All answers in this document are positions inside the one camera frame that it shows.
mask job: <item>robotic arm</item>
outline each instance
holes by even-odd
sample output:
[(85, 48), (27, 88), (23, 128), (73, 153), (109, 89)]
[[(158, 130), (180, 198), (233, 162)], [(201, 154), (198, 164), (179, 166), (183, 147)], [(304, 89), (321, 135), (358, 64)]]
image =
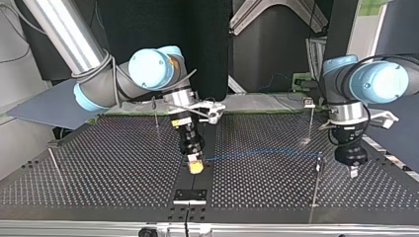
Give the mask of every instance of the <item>robotic arm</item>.
[(324, 82), (335, 159), (351, 177), (368, 161), (361, 140), (372, 120), (367, 104), (390, 103), (419, 92), (419, 60), (408, 55), (377, 55), (362, 61), (347, 55), (324, 62)]
[(191, 173), (203, 170), (205, 143), (197, 124), (216, 124), (225, 105), (196, 98), (189, 82), (195, 71), (187, 74), (179, 47), (142, 49), (129, 62), (116, 65), (99, 47), (72, 0), (25, 0), (25, 4), (77, 79), (74, 95), (83, 109), (105, 110), (149, 91), (162, 91)]

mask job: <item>light blue joint cover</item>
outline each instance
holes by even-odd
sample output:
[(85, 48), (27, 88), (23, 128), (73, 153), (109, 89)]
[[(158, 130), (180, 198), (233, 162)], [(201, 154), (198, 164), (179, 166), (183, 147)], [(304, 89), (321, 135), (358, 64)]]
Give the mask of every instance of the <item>light blue joint cover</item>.
[(358, 62), (357, 55), (346, 55), (346, 56), (329, 59), (329, 60), (324, 61), (323, 63), (323, 73), (327, 74), (328, 72), (331, 72), (343, 66), (354, 64), (357, 62)]
[(169, 84), (175, 72), (169, 54), (182, 56), (177, 46), (146, 48), (136, 52), (128, 64), (129, 75), (133, 82), (150, 91), (159, 91)]
[(99, 105), (96, 105), (92, 101), (90, 101), (81, 91), (80, 85), (76, 83), (73, 89), (73, 93), (76, 96), (76, 101), (80, 105), (81, 108), (83, 108), (86, 111), (89, 112), (96, 112), (99, 110), (107, 110), (109, 108), (101, 107)]
[(351, 93), (368, 104), (397, 100), (409, 85), (406, 69), (394, 62), (375, 61), (358, 68), (349, 82)]
[(182, 59), (185, 60), (185, 58), (182, 55), (181, 49), (178, 46), (163, 46), (163, 47), (158, 48), (157, 50), (164, 52), (166, 54), (178, 55), (182, 57)]

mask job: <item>white wall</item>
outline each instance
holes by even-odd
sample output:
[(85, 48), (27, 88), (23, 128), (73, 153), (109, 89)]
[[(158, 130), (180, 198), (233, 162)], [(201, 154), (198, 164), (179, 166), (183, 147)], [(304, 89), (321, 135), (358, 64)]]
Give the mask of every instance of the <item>white wall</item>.
[(376, 16), (357, 16), (351, 33), (348, 54), (355, 54), (359, 59), (376, 54), (385, 10), (386, 5), (383, 5)]
[[(21, 32), (16, 16), (6, 9), (3, 11)], [(27, 48), (0, 14), (0, 61), (19, 57)], [(31, 53), (18, 61), (0, 63), (0, 115), (46, 89)], [(12, 119), (0, 117), (0, 180), (42, 153), (53, 139), (50, 126)]]

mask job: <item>green cloth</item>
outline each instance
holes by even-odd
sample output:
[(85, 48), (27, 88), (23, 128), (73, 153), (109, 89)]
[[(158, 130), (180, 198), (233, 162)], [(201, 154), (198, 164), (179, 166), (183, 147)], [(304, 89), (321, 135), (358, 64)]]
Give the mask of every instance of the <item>green cloth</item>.
[(362, 0), (358, 16), (377, 16), (379, 9), (387, 0)]

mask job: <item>perforated metal table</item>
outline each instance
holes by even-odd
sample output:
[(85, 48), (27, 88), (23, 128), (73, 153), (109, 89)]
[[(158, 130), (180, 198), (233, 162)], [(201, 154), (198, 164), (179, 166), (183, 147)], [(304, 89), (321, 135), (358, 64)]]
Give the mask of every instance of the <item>perforated metal table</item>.
[[(197, 176), (158, 119), (156, 129), (153, 117), (100, 118), (23, 164), (0, 182), (0, 219), (419, 225), (419, 184), (368, 144), (350, 179), (320, 116), (310, 126), (308, 114), (225, 115), (202, 129), (209, 162)], [(312, 208), (318, 152), (327, 164)], [(207, 190), (207, 204), (174, 205), (189, 189)]]

